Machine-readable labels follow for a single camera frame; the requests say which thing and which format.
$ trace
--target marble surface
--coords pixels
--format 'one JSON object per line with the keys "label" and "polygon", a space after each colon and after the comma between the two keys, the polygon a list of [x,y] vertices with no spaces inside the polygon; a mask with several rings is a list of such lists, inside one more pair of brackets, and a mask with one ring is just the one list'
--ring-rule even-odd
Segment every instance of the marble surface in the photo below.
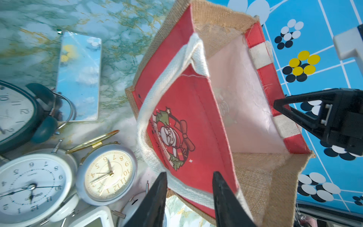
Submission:
{"label": "marble surface", "polygon": [[[81,142],[119,129],[107,141],[132,149],[138,159],[138,180],[132,193],[144,191],[146,180],[156,178],[136,148],[136,120],[125,94],[153,36],[160,28],[173,0],[3,0],[0,9],[0,80],[21,88],[31,82],[55,87],[61,47],[56,30],[71,31],[102,39],[99,116],[96,121],[71,122],[42,144],[30,142],[8,152],[14,159],[29,151],[53,147],[67,150]],[[88,150],[74,153],[80,160]],[[175,196],[168,200],[172,226],[209,226]]]}

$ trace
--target clock face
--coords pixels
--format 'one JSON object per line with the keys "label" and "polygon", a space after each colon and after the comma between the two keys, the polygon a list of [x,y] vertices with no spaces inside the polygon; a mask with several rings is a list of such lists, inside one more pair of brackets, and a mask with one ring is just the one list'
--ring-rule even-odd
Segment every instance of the clock face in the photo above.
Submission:
{"label": "clock face", "polygon": [[130,156],[122,151],[108,151],[88,167],[85,187],[95,200],[109,200],[125,191],[131,183],[134,167]]}
{"label": "clock face", "polygon": [[34,106],[29,99],[0,85],[0,141],[19,131],[33,114]]}
{"label": "clock face", "polygon": [[24,157],[0,172],[0,223],[39,217],[68,193],[71,179],[61,162],[39,155]]}

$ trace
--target teal alarm clock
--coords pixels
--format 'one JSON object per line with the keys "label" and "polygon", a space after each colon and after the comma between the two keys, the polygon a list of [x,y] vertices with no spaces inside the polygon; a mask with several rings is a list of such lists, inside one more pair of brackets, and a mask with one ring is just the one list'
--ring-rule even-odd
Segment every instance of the teal alarm clock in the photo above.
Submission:
{"label": "teal alarm clock", "polygon": [[[63,95],[52,92],[37,83],[26,87],[35,94],[0,80],[0,153],[15,149],[31,140],[42,143],[73,116],[74,107]],[[54,114],[61,106],[61,99],[71,106],[68,119],[58,127]]]}

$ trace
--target blue game board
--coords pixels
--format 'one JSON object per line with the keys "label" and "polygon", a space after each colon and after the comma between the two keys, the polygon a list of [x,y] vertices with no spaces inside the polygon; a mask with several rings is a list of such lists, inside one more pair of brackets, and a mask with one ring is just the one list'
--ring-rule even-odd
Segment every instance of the blue game board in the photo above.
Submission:
{"label": "blue game board", "polygon": [[[362,0],[210,0],[233,10],[259,15],[286,95],[329,88],[363,90],[363,76],[353,58],[340,61],[333,36],[362,24]],[[294,105],[317,115],[319,101]],[[363,216],[363,157],[321,143],[303,130],[316,158],[299,176],[297,199]]]}

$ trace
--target yellow game piece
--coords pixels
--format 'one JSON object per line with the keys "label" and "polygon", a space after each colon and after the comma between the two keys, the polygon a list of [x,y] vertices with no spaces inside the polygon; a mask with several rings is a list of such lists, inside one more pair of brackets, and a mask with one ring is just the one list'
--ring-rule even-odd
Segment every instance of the yellow game piece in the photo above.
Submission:
{"label": "yellow game piece", "polygon": [[310,64],[310,65],[316,65],[320,62],[320,56],[319,55],[311,55],[309,57],[309,59],[307,60],[307,62]]}
{"label": "yellow game piece", "polygon": [[69,52],[68,54],[67,54],[67,56],[69,57],[69,58],[76,58],[77,57],[77,53],[76,52]]}
{"label": "yellow game piece", "polygon": [[299,66],[293,69],[293,74],[295,76],[299,76],[304,72],[304,70]]}
{"label": "yellow game piece", "polygon": [[66,61],[68,61],[68,59],[69,58],[66,55],[61,56],[61,62],[66,62]]}
{"label": "yellow game piece", "polygon": [[315,68],[315,66],[313,66],[313,65],[308,65],[308,66],[306,66],[306,67],[304,68],[304,73],[305,73],[306,75],[311,75],[311,74],[315,73],[315,71],[316,71],[316,68]]}
{"label": "yellow game piece", "polygon": [[63,46],[63,50],[65,50],[67,52],[72,52],[73,51],[73,45],[65,45],[65,46]]}
{"label": "yellow game piece", "polygon": [[291,68],[298,67],[300,65],[300,60],[297,58],[293,58],[290,60],[289,65]]}
{"label": "yellow game piece", "polygon": [[309,56],[310,56],[309,51],[303,50],[302,52],[299,53],[297,57],[300,61],[305,61],[306,59],[309,58]]}

